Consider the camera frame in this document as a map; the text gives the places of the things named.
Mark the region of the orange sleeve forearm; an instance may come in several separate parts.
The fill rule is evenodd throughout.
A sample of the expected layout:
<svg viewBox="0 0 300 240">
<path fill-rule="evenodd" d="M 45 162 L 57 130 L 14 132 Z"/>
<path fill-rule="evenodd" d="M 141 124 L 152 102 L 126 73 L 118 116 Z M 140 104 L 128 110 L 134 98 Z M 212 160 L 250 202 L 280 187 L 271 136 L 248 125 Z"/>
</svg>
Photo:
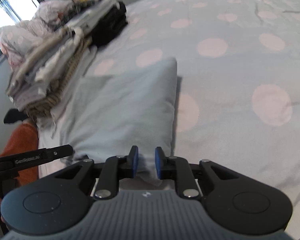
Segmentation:
<svg viewBox="0 0 300 240">
<path fill-rule="evenodd" d="M 38 149 L 38 131 L 31 120 L 23 121 L 11 134 L 6 147 L 0 154 L 1 157 L 34 151 Z M 39 178 L 38 167 L 20 171 L 16 178 L 17 186 L 24 186 Z"/>
</svg>

